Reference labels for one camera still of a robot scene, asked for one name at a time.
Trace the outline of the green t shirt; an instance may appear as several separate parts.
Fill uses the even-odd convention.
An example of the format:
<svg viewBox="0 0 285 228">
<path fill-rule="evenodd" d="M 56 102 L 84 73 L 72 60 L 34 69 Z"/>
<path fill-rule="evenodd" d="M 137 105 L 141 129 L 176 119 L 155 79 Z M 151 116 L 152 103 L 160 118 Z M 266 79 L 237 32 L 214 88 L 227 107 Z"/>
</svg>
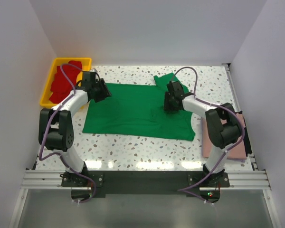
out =
<svg viewBox="0 0 285 228">
<path fill-rule="evenodd" d="M 164 111 L 164 96 L 173 74 L 153 77 L 154 85 L 108 83 L 111 97 L 90 101 L 83 133 L 123 134 L 193 141 L 191 112 Z"/>
</svg>

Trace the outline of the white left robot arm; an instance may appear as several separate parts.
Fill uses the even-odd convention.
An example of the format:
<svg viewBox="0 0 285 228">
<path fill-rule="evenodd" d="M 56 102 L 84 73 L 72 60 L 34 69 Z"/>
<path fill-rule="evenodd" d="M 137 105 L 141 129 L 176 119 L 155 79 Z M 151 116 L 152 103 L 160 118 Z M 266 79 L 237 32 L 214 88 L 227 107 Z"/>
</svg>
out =
<svg viewBox="0 0 285 228">
<path fill-rule="evenodd" d="M 73 173 L 72 181 L 77 186 L 85 186 L 89 181 L 89 175 L 83 171 L 85 162 L 73 146 L 75 134 L 72 118 L 91 100 L 97 103 L 111 96 L 104 79 L 97 71 L 84 71 L 82 79 L 73 86 L 65 99 L 52 108 L 43 108 L 40 111 L 39 160 L 46 160 L 53 155 L 58 156 L 66 171 Z"/>
</svg>

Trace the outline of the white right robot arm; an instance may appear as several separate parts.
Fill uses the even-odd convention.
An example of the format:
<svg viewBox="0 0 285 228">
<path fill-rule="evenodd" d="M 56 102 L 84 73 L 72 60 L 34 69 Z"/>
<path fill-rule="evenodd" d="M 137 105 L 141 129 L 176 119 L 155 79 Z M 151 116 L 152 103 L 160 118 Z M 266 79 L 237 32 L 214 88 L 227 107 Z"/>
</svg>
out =
<svg viewBox="0 0 285 228">
<path fill-rule="evenodd" d="M 164 111 L 180 110 L 197 114 L 207 123 L 211 151 L 203 165 L 202 179 L 191 187 L 204 183 L 212 187 L 224 173 L 225 162 L 230 150 L 240 144 L 245 137 L 245 129 L 230 103 L 214 104 L 197 98 L 193 93 L 185 93 L 179 81 L 170 81 L 164 98 Z"/>
</svg>

